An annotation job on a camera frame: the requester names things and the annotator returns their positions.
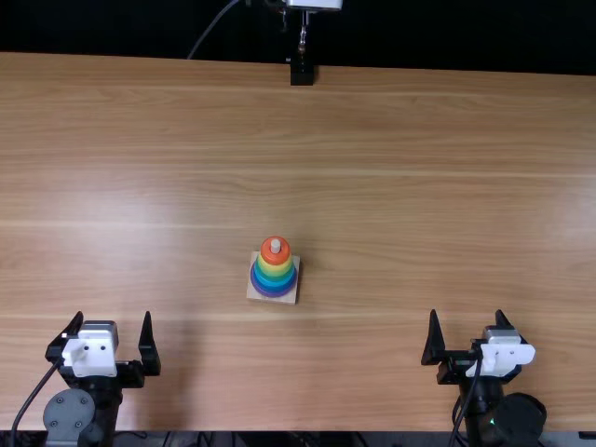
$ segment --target rainbow stacking rings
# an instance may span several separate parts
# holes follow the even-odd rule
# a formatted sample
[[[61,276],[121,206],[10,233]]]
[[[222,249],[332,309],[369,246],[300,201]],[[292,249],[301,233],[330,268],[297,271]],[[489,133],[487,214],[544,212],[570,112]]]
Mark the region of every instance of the rainbow stacking rings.
[[[266,239],[251,267],[254,289],[263,296],[277,298],[291,291],[297,277],[286,239],[277,236]]]

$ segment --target wooden base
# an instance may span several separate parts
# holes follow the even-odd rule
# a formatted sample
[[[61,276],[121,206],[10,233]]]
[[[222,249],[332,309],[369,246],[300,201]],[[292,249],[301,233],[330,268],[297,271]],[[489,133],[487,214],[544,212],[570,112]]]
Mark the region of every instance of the wooden base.
[[[251,300],[267,301],[269,303],[283,303],[285,305],[295,305],[296,299],[297,299],[297,294],[298,294],[297,293],[298,292],[298,278],[296,279],[296,283],[294,284],[294,287],[292,287],[288,293],[286,293],[285,295],[278,296],[276,298],[270,298],[268,296],[261,295],[252,286],[251,267],[254,264],[254,262],[256,261],[258,255],[259,255],[258,251],[253,251],[252,255],[251,255],[251,264],[249,266],[249,287],[246,291],[246,297]],[[292,256],[291,258],[294,262],[294,266],[296,267],[296,277],[298,277],[298,274],[300,273],[300,256]]]

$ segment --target wood grain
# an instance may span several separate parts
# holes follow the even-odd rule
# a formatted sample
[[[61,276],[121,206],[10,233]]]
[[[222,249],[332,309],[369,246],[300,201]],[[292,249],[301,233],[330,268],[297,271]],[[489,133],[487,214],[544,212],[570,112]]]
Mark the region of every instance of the wood grain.
[[[596,430],[596,79],[0,55],[1,428],[77,310],[163,375],[118,426],[446,430],[428,312],[461,348],[506,311],[507,390]],[[251,251],[302,258],[297,306],[245,298]],[[52,378],[24,418],[40,428]]]

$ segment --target orange ring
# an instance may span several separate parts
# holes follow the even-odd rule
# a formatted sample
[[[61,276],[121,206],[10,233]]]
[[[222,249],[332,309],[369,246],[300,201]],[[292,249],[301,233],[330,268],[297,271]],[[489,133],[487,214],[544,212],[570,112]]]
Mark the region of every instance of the orange ring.
[[[279,239],[281,242],[281,248],[279,249],[279,253],[273,253],[271,251],[271,241],[273,239]],[[288,261],[290,257],[290,245],[288,241],[283,237],[279,236],[271,236],[264,240],[263,244],[261,245],[261,256],[263,256],[263,260],[271,265],[280,265]]]

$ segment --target black background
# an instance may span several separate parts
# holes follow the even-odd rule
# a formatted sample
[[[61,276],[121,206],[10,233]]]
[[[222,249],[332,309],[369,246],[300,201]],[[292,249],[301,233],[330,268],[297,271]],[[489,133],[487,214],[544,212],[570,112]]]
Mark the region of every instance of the black background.
[[[284,61],[297,38],[263,0],[220,20],[196,59]],[[0,49],[184,58],[227,0],[3,0]],[[596,73],[596,2],[344,0],[319,13],[316,63]]]

